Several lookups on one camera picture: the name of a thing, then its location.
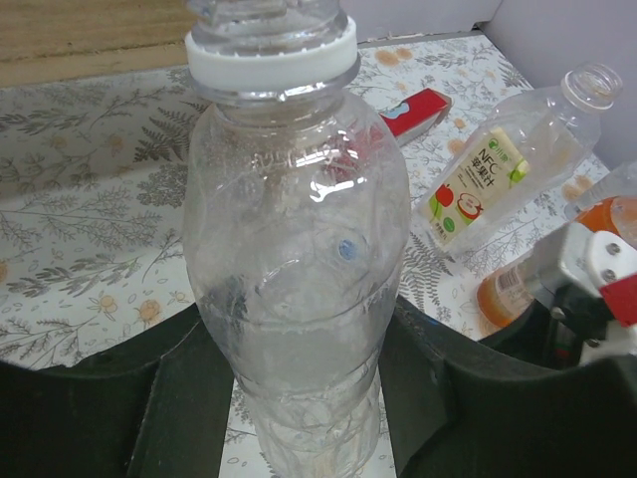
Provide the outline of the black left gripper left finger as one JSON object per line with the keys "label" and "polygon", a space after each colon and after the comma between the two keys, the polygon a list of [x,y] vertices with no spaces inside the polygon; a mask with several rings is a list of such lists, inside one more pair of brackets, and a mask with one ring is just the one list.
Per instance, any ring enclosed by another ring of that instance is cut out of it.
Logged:
{"label": "black left gripper left finger", "polygon": [[1,364],[4,477],[216,477],[233,373],[191,306],[71,367]]}

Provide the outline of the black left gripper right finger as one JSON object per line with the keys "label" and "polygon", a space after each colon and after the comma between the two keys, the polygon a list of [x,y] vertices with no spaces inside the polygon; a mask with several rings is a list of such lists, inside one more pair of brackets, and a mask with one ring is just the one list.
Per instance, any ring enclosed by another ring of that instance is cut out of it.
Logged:
{"label": "black left gripper right finger", "polygon": [[632,477],[636,359],[557,371],[399,299],[379,359],[401,477]]}

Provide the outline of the orange juice bottle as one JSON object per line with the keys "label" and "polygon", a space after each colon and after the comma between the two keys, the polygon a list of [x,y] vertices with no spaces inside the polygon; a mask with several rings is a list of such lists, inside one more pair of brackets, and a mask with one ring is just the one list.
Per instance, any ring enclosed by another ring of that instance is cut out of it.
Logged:
{"label": "orange juice bottle", "polygon": [[606,231],[636,246],[636,162],[624,162],[588,188],[579,186],[565,207],[567,223],[482,281],[476,292],[484,320],[504,328],[534,300],[549,306],[556,290],[575,282],[591,290],[583,264],[589,238]]}

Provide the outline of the white blue-print bottle cap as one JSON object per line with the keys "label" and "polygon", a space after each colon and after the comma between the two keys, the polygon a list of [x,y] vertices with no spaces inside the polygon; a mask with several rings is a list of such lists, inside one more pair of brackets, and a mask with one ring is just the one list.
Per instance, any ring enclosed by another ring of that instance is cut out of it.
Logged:
{"label": "white blue-print bottle cap", "polygon": [[343,260],[353,261],[358,256],[358,245],[349,239],[342,239],[338,244],[338,253]]}

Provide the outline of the clear plastic bottle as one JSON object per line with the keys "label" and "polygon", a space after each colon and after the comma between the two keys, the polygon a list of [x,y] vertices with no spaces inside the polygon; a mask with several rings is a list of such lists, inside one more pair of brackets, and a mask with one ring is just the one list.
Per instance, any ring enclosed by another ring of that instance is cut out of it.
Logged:
{"label": "clear plastic bottle", "polygon": [[590,156],[622,90],[610,67],[584,63],[556,86],[502,100],[433,181],[414,224],[451,254],[481,245]]}

